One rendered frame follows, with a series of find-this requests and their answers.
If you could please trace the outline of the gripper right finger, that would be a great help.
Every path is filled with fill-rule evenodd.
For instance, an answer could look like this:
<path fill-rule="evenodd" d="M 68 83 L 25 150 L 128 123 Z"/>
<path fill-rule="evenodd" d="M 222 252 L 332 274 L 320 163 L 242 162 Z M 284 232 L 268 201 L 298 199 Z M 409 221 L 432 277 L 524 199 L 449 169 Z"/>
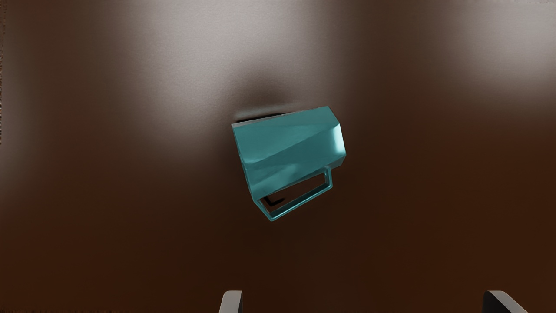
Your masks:
<path fill-rule="evenodd" d="M 528 311 L 504 291 L 487 290 L 483 295 L 483 313 L 528 313 Z"/>

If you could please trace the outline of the teal faceted mug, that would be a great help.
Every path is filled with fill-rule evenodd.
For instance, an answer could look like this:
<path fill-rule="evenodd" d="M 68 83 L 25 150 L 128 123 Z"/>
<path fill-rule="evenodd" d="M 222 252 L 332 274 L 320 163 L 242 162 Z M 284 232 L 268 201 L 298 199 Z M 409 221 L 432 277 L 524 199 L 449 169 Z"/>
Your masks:
<path fill-rule="evenodd" d="M 252 200 L 275 221 L 332 189 L 332 171 L 346 149 L 341 124 L 328 106 L 233 123 L 231 129 Z M 268 210 L 264 198 L 322 175 L 324 182 Z"/>

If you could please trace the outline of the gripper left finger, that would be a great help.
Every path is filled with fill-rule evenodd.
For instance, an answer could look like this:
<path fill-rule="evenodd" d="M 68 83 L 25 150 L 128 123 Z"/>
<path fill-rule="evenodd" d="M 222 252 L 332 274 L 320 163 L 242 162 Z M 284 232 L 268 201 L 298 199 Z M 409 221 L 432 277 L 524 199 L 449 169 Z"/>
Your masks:
<path fill-rule="evenodd" d="M 218 313 L 243 313 L 242 290 L 228 290 L 224 293 Z"/>

